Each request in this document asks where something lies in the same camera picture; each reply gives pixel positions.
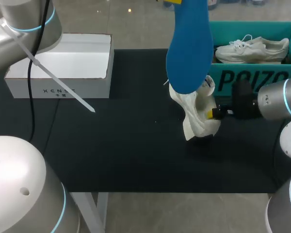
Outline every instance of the teal shoe box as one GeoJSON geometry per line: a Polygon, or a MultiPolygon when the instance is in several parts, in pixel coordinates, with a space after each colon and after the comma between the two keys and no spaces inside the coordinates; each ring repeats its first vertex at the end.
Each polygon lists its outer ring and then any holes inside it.
{"type": "MultiPolygon", "coordinates": [[[[238,22],[212,21],[210,27],[214,45],[228,45],[230,41],[242,40],[247,34],[253,38],[280,41],[289,38],[288,60],[291,62],[291,22],[238,22]]],[[[291,64],[222,64],[213,63],[209,75],[216,84],[215,96],[230,96],[233,82],[247,79],[255,92],[270,83],[291,78],[291,64]]]]}

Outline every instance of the table surface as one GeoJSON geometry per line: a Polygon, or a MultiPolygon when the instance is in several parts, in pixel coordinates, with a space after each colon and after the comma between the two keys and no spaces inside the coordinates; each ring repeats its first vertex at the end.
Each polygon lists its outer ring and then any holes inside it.
{"type": "MultiPolygon", "coordinates": [[[[282,121],[227,118],[213,139],[186,142],[184,112],[163,86],[166,53],[116,50],[110,98],[87,100],[96,114],[76,100],[34,100],[32,143],[64,185],[70,192],[275,192],[273,155],[280,182],[291,176],[291,159],[275,141],[282,121]]],[[[13,99],[3,76],[0,135],[28,139],[29,100],[13,99]]]]}

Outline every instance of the white box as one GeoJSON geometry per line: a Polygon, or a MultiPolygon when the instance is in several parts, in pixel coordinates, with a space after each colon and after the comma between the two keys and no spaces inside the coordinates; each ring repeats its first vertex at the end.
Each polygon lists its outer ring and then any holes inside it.
{"type": "MultiPolygon", "coordinates": [[[[40,63],[81,98],[109,98],[114,50],[106,34],[63,34],[59,44],[36,55],[40,63]]],[[[28,98],[29,58],[10,66],[5,81],[14,98],[28,98]]],[[[43,70],[32,66],[33,98],[73,98],[43,70]]]]}

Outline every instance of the cardboard box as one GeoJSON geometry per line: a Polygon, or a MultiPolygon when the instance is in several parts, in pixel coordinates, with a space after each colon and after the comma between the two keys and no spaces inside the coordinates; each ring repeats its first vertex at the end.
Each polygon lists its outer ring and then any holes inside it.
{"type": "MultiPolygon", "coordinates": [[[[290,39],[288,59],[291,61],[291,22],[238,22],[214,21],[210,23],[215,46],[228,45],[246,34],[268,40],[290,39]]],[[[220,64],[211,65],[209,75],[216,83],[216,96],[230,96],[231,87],[238,79],[247,79],[254,91],[269,83],[291,78],[291,64],[220,64]]]]}
{"type": "MultiPolygon", "coordinates": [[[[108,98],[114,50],[112,36],[63,34],[59,44],[36,58],[81,98],[108,98]]],[[[29,59],[10,66],[5,81],[14,98],[28,98],[29,59]]],[[[32,66],[34,98],[73,98],[39,67],[32,66]]]]}

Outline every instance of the blue insole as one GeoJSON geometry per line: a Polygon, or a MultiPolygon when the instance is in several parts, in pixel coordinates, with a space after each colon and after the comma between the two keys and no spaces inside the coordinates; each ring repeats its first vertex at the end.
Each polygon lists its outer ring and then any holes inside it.
{"type": "Polygon", "coordinates": [[[196,91],[204,81],[213,57],[206,0],[182,0],[175,4],[175,32],[166,57],[173,89],[181,94],[196,91]]]}

